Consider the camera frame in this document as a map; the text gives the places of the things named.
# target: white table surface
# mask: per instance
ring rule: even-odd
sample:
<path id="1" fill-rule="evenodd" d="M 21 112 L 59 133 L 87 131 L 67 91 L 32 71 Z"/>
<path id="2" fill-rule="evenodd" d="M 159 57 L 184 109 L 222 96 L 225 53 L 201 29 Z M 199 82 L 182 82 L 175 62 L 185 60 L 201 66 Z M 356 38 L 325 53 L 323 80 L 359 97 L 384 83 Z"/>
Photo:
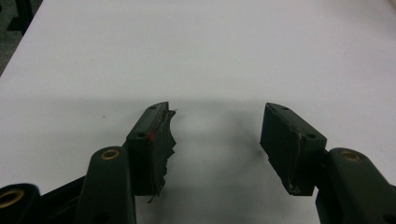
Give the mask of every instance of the white table surface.
<path id="1" fill-rule="evenodd" d="M 46 193 L 169 101 L 176 154 L 138 223 L 318 223 L 259 145 L 266 102 L 396 184 L 396 10 L 386 0 L 45 0 L 0 77 L 0 186 Z"/>

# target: metal screw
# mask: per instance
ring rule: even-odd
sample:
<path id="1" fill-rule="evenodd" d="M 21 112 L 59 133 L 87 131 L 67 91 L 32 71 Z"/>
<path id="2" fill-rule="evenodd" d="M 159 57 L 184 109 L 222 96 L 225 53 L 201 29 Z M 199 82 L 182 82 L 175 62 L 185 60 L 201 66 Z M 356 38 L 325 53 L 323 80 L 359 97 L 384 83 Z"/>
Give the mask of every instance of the metal screw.
<path id="1" fill-rule="evenodd" d="M 341 150 L 340 154 L 347 158 L 350 161 L 360 161 L 361 160 L 361 156 L 359 156 L 358 154 L 348 151 L 348 150 Z"/>
<path id="2" fill-rule="evenodd" d="M 120 152 L 116 149 L 109 149 L 105 152 L 103 152 L 100 155 L 100 158 L 102 158 L 102 160 L 108 161 L 108 160 L 113 160 L 114 158 L 117 158 L 120 155 Z"/>
<path id="3" fill-rule="evenodd" d="M 17 203 L 24 195 L 21 189 L 9 189 L 8 191 L 0 194 L 0 208 L 9 207 Z"/>

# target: bolt hole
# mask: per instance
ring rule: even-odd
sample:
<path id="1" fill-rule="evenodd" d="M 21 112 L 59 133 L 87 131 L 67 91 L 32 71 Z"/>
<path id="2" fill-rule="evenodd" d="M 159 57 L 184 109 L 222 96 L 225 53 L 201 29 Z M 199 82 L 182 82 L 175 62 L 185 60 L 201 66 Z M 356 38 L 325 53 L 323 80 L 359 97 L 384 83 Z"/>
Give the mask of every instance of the bolt hole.
<path id="1" fill-rule="evenodd" d="M 110 220 L 110 216 L 108 215 L 108 213 L 101 212 L 93 218 L 92 223 L 103 224 L 103 223 L 107 223 L 109 220 Z"/>
<path id="2" fill-rule="evenodd" d="M 309 134 L 307 134 L 306 135 L 308 138 L 316 138 L 317 136 L 316 135 L 314 135 L 314 134 L 312 134 L 312 133 L 309 133 Z"/>
<path id="3" fill-rule="evenodd" d="M 391 215 L 391 214 L 384 214 L 384 219 L 387 221 L 389 224 L 396 224 L 396 216 Z"/>
<path id="4" fill-rule="evenodd" d="M 10 189 L 0 194 L 0 208 L 9 207 L 10 205 L 17 203 L 24 195 L 24 191 L 21 189 Z"/>
<path id="5" fill-rule="evenodd" d="M 102 153 L 102 160 L 112 160 L 120 155 L 120 152 L 116 149 L 109 149 Z"/>

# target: screw hole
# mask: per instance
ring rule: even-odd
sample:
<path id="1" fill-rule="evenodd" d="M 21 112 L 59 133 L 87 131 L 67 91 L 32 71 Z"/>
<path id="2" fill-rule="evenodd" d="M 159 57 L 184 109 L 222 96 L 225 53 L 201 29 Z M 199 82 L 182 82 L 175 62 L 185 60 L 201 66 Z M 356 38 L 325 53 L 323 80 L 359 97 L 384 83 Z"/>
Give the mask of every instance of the screw hole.
<path id="1" fill-rule="evenodd" d="M 396 224 L 396 216 L 391 215 L 391 214 L 384 214 L 383 218 L 385 221 L 387 221 L 389 224 Z"/>
<path id="2" fill-rule="evenodd" d="M 109 220 L 110 220 L 110 216 L 108 215 L 108 213 L 101 212 L 93 218 L 92 223 L 103 224 L 103 223 L 107 223 Z"/>
<path id="3" fill-rule="evenodd" d="M 21 189 L 10 189 L 0 194 L 0 208 L 9 207 L 10 205 L 17 203 L 24 195 L 24 191 Z"/>
<path id="4" fill-rule="evenodd" d="M 314 134 L 312 134 L 312 133 L 309 133 L 309 134 L 307 134 L 306 135 L 308 138 L 316 138 L 317 136 L 316 135 L 314 135 Z"/>
<path id="5" fill-rule="evenodd" d="M 120 155 L 120 152 L 116 149 L 109 149 L 105 152 L 102 153 L 102 155 L 100 156 L 102 158 L 102 160 L 112 160 L 116 157 L 118 157 Z"/>

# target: white surface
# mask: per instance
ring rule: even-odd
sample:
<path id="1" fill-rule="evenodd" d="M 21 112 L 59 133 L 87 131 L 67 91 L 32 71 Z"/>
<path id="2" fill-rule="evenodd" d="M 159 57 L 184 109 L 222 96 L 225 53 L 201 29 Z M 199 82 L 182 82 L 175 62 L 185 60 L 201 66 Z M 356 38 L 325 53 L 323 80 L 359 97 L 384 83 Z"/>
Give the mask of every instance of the white surface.
<path id="1" fill-rule="evenodd" d="M 0 78 L 0 186 L 42 193 L 177 109 L 162 197 L 138 223 L 318 223 L 259 145 L 266 102 L 396 184 L 396 12 L 387 1 L 44 1 Z"/>

